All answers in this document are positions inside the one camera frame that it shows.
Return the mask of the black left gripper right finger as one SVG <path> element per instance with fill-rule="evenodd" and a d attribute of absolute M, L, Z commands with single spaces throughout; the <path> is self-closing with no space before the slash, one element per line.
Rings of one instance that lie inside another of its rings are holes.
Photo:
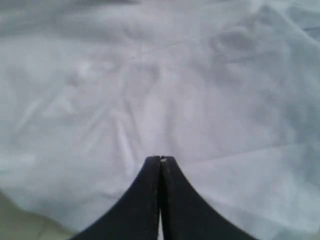
<path fill-rule="evenodd" d="M 160 158 L 159 201 L 165 240 L 253 240 L 215 211 L 172 156 Z"/>

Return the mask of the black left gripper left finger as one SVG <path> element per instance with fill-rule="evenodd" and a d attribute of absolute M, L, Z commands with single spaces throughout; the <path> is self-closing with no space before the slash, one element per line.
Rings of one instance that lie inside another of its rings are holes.
<path fill-rule="evenodd" d="M 159 156 L 149 156 L 116 204 L 74 240 L 156 240 L 159 232 Z"/>

